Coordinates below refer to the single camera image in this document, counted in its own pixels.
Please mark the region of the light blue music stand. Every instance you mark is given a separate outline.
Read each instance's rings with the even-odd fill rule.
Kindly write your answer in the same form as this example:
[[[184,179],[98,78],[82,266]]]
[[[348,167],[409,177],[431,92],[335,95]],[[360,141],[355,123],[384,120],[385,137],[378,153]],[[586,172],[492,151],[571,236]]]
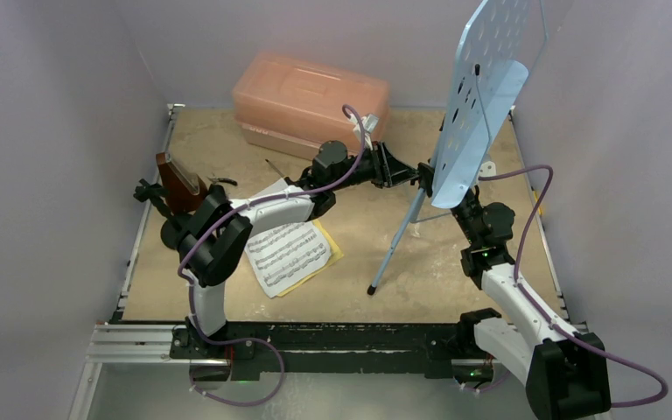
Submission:
[[[483,1],[468,19],[454,56],[442,130],[419,189],[391,242],[368,295],[374,295],[395,249],[429,199],[451,211],[477,184],[482,162],[522,90],[529,70],[516,59],[529,17],[528,1]]]

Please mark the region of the white sheet music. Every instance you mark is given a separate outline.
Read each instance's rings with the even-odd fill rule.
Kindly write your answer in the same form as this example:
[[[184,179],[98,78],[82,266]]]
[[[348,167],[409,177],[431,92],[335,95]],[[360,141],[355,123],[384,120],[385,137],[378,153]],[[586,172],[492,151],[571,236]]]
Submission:
[[[255,278],[269,298],[275,298],[316,271],[332,257],[332,246],[309,221],[313,201],[294,194],[299,189],[283,179],[257,194],[267,200],[241,214],[252,222],[245,254]]]

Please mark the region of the clear plastic metronome cover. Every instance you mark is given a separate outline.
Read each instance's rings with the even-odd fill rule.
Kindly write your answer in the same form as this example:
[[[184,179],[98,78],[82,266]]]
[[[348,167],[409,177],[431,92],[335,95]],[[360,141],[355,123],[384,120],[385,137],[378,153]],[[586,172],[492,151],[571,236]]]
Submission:
[[[200,193],[199,176],[191,172],[180,160],[175,158],[170,152],[164,154],[165,162],[170,167],[176,178],[182,183],[191,195]]]

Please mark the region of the brown wooden metronome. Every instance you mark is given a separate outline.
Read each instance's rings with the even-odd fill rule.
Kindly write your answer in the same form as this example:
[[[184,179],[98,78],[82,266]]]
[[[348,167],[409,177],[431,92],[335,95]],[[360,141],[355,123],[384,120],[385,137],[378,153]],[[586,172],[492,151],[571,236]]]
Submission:
[[[161,179],[161,185],[169,191],[169,196],[165,199],[167,205],[171,210],[176,212],[193,211],[195,212],[202,204],[204,198],[208,194],[208,188],[202,178],[199,176],[200,193],[198,195],[191,195],[182,183],[173,174],[170,167],[165,162],[165,152],[156,154],[156,164]]]

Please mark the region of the black round microphone stand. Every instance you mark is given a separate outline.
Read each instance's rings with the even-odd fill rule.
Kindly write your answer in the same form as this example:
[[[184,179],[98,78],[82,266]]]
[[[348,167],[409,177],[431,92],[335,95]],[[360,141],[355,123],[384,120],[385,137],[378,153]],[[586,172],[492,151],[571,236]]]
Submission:
[[[161,241],[168,249],[176,250],[182,230],[193,217],[193,211],[174,213],[165,202],[169,194],[169,191],[159,183],[151,184],[141,178],[139,185],[135,187],[133,197],[141,203],[149,201],[156,212],[164,218],[164,223],[160,228]]]

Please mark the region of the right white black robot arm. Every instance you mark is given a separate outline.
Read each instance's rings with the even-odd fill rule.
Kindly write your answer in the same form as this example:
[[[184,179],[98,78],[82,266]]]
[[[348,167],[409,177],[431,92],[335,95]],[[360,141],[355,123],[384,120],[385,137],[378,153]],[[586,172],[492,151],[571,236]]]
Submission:
[[[501,309],[462,315],[458,349],[482,351],[498,360],[525,388],[539,419],[579,419],[612,407],[603,342],[582,333],[540,301],[518,270],[507,243],[513,237],[515,212],[493,202],[480,203],[470,190],[451,214],[469,241],[461,265],[476,287]]]

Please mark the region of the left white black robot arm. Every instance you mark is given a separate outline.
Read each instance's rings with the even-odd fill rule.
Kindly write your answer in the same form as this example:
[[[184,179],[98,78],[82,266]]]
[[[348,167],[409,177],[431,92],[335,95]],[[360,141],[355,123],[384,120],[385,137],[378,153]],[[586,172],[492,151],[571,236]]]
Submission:
[[[335,205],[339,189],[363,183],[391,188],[419,178],[420,171],[396,158],[383,142],[352,156],[343,143],[329,141],[320,146],[299,179],[287,178],[276,192],[231,200],[223,187],[213,187],[179,231],[176,244],[178,273],[190,289],[186,323],[196,330],[192,347],[206,358],[225,349],[225,282],[235,272],[250,237],[316,220]]]

